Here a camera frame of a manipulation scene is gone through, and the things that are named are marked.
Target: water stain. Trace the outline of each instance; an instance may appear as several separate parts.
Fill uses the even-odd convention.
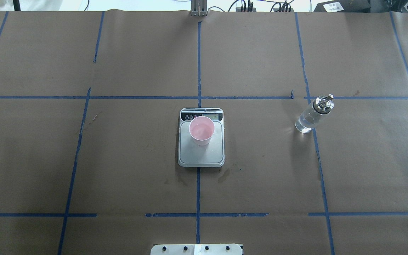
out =
[[[188,184],[182,179],[180,175],[177,175],[177,182],[181,182],[185,187],[188,187]]]
[[[229,174],[231,173],[231,169],[227,169],[222,176],[220,176],[220,178],[218,178],[218,183],[222,183],[223,181],[226,180],[226,178],[228,178]]]

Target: metal bottle cap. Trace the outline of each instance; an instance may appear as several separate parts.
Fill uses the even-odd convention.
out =
[[[314,100],[313,107],[320,114],[327,114],[333,109],[333,95],[320,96]]]

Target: clear liquid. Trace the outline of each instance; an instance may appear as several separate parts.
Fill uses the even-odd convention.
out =
[[[306,116],[302,114],[298,117],[297,121],[295,121],[295,127],[297,130],[304,134],[309,133],[314,129],[311,126],[314,126],[314,119],[309,115],[307,119]]]
[[[302,133],[311,132],[319,122],[324,119],[326,114],[320,114],[314,110],[313,103],[310,103],[303,113],[295,121],[295,127]]]

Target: scale display screen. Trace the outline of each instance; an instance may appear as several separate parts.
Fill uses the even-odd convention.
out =
[[[211,120],[218,120],[218,114],[203,114],[203,116],[206,116]]]

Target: table surface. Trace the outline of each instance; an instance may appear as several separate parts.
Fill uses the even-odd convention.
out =
[[[177,164],[186,107],[223,167]],[[0,12],[0,253],[180,243],[408,254],[408,15]]]

